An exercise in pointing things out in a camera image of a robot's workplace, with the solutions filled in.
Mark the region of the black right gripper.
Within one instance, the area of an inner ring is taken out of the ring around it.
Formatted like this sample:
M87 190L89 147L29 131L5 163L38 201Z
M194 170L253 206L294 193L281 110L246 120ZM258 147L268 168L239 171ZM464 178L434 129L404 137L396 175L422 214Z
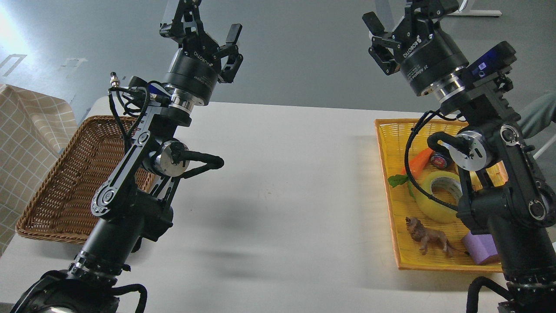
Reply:
M407 0L403 19L392 32L385 30L375 12L364 14L371 33L369 55L384 74L400 70L415 95L425 95L433 83L469 65L440 26L441 18L458 7L456 0Z

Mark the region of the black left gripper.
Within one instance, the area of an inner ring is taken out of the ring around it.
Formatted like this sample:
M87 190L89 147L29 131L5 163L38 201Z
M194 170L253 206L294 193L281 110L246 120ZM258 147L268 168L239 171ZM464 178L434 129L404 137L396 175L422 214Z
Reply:
M165 76L166 89L179 89L196 97L197 106L206 106L217 83L232 83L244 57L239 52L238 39L242 24L230 26L224 45L219 45L202 30L200 0L169 0L159 35L178 44Z

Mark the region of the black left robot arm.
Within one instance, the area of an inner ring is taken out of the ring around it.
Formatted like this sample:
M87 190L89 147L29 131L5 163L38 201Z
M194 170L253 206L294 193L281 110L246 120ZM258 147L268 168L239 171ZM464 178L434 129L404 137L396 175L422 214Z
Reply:
M216 83L232 83L243 61L238 49L242 25L230 26L220 46L203 29L199 0L171 0L159 34L178 43L167 75L155 91L153 81L132 77L122 87L111 73L109 107L125 154L92 197L99 221L67 270L48 271L14 304L13 313L115 313L119 298L139 293L135 311L143 313L147 289L116 287L129 271L129 254L143 238L157 241L172 227L171 202L180 180L224 161L191 151L174 137L191 124L194 106L209 103Z

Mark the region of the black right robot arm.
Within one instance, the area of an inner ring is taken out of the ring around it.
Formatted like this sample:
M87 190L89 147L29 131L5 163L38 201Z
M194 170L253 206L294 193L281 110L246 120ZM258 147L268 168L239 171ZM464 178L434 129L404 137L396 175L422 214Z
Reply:
M472 234L491 234L507 286L478 277L467 292L467 312L478 311L486 286L504 297L501 313L555 311L556 258L546 228L555 224L555 192L523 139L520 115L503 94L516 51L506 41L469 63L440 26L459 7L456 0L408 0L403 18L388 32L374 12L363 15L371 33L370 56L382 71L401 72L416 95L433 94L441 107L426 112L407 141L409 149L421 128L435 116L459 112L467 122L457 135L429 136L435 151L450 154L461 184L456 212Z

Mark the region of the person's green sleeved forearm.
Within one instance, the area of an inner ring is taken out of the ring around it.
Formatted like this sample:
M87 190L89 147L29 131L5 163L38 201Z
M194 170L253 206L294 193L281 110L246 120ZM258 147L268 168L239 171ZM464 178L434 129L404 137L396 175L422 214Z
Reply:
M556 93L550 91L519 112L518 124L525 139L534 137L537 133L556 122Z

